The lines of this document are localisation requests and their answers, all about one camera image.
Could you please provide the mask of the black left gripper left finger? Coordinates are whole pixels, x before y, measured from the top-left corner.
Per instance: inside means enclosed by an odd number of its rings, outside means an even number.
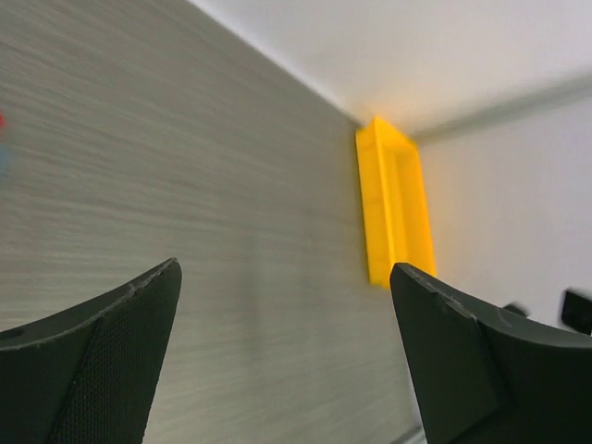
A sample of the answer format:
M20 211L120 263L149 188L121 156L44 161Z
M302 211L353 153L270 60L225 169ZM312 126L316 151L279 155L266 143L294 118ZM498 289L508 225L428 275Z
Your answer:
M170 258L1 334L4 443L140 443L181 289Z

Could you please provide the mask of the blue-grey t-shirt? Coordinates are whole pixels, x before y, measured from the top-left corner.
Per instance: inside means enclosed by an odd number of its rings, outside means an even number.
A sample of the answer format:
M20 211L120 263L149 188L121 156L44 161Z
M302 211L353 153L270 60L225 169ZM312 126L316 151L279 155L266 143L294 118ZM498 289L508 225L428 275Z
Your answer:
M3 142L0 142L0 180L6 177L9 165L10 150Z

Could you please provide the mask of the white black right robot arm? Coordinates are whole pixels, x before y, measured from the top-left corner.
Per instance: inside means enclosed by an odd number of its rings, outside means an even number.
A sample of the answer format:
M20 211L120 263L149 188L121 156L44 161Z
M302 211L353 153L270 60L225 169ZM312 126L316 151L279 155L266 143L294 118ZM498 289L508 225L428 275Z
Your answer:
M591 291L568 287L561 293L557 302L554 319L533 314L521 302L509 302L503 306L506 312L521 316L539 324L574 334L591 336Z

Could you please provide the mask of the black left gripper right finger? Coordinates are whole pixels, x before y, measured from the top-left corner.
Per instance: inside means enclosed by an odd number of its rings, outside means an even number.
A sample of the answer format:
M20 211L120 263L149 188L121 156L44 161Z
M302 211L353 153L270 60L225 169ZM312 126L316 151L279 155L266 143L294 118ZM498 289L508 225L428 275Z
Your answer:
M429 443L588 443L591 338L394 265L395 315Z

